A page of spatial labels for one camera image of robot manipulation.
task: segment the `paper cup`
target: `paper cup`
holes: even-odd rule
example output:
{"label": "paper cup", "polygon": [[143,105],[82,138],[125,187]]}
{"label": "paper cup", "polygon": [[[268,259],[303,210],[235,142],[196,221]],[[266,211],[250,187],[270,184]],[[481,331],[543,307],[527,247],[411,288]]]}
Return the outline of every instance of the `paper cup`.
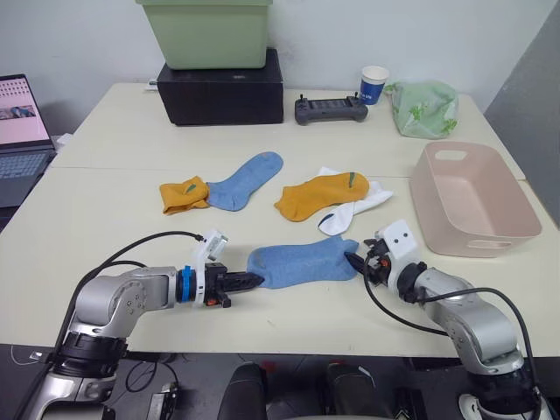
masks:
{"label": "paper cup", "polygon": [[389,70],[380,66],[367,66],[361,69],[360,101],[366,105],[375,105],[382,94]]}

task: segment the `laptop keyboard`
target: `laptop keyboard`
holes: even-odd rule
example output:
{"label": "laptop keyboard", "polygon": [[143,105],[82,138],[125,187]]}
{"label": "laptop keyboard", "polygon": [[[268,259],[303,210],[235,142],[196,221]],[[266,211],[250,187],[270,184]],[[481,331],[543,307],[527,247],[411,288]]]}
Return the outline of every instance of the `laptop keyboard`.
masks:
{"label": "laptop keyboard", "polygon": [[34,175],[45,153],[0,156],[0,179],[30,177]]}

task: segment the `remote controller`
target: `remote controller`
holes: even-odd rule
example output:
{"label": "remote controller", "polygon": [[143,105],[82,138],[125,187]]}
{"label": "remote controller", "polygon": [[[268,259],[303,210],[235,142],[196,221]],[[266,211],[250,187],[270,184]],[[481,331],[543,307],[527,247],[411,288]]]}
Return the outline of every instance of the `remote controller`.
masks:
{"label": "remote controller", "polygon": [[296,101],[296,121],[306,125],[309,121],[346,120],[363,121],[368,107],[360,103],[358,92],[345,99],[320,99],[310,101],[301,94]]}

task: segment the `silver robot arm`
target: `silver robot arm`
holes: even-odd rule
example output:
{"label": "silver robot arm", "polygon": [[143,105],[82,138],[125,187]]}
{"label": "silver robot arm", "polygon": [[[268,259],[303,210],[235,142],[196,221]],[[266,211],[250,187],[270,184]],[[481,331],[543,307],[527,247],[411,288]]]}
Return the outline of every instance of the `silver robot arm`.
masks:
{"label": "silver robot arm", "polygon": [[110,398],[115,386],[126,338],[145,312],[175,305],[176,283],[177,271],[163,267],[134,269],[118,277],[98,276],[86,284],[76,301],[64,346],[27,418],[70,416],[67,409],[60,412],[57,405],[62,403],[73,403],[74,418],[88,418],[79,416],[86,414],[103,418],[106,409],[101,403]]}
{"label": "silver robot arm", "polygon": [[[428,317],[452,340],[475,389],[475,396],[462,395],[459,399],[464,417],[533,418],[539,399],[523,369],[523,355],[509,319],[477,293],[422,303],[426,298],[473,286],[463,278],[428,269],[420,261],[417,243],[406,221],[385,227],[366,243],[373,255],[368,268],[370,274],[374,273],[374,282],[387,285],[405,302],[420,302]],[[540,406],[539,418],[552,419],[543,399]]]}
{"label": "silver robot arm", "polygon": [[[466,280],[437,269],[423,271],[414,284],[418,296],[431,298],[472,289]],[[523,366],[523,355],[509,319],[478,294],[421,304],[452,340],[465,369],[476,375],[503,375]]]}
{"label": "silver robot arm", "polygon": [[110,410],[102,402],[112,393],[126,339],[144,313],[189,301],[228,307],[227,291],[248,290],[262,282],[248,273],[227,273],[219,263],[206,265],[220,256],[228,238],[218,231],[205,238],[194,253],[196,270],[146,267],[86,283],[76,299],[64,344],[25,418],[109,418]]}

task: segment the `white table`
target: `white table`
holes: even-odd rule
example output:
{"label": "white table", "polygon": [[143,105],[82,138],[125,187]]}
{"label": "white table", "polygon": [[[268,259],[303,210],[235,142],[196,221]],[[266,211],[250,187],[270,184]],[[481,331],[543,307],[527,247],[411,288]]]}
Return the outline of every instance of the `white table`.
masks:
{"label": "white table", "polygon": [[[237,213],[217,208],[161,214],[158,186],[193,175],[152,169],[72,169],[53,167],[0,234],[0,342],[52,345],[68,299],[79,278],[117,249],[157,231],[204,233],[218,228],[230,243],[222,261],[244,270],[249,252],[275,244],[324,239],[317,223],[327,209],[293,223],[273,207],[282,187],[301,183],[318,168],[306,164],[280,171]],[[559,356],[560,316],[558,231],[525,181],[542,233],[500,258],[470,259],[431,253],[424,245],[406,178],[376,178],[395,191],[387,203],[358,215],[344,237],[361,241],[399,218],[408,221],[429,264],[478,286],[504,291],[528,324],[535,355]],[[127,257],[149,265],[181,267],[192,261],[195,242],[160,238]],[[430,321],[417,307],[400,302],[380,287],[390,309],[418,323]],[[501,303],[495,302],[509,316]],[[315,282],[282,290],[257,289],[232,295],[229,309],[192,308],[150,312],[130,337],[143,351],[297,354],[455,356],[447,338],[417,332],[381,313],[356,277],[348,282]]]}
{"label": "white table", "polygon": [[[296,124],[294,101],[340,98],[348,92],[284,92],[283,124],[176,127],[157,92],[142,84],[116,84],[76,131],[52,166],[119,169],[186,169],[218,180],[261,151],[284,157],[284,170],[315,171],[320,166],[374,177],[408,177],[428,140],[400,136],[388,99],[370,107],[367,120]],[[458,126],[450,140],[494,147],[517,179],[525,179],[472,98],[459,97]]]}

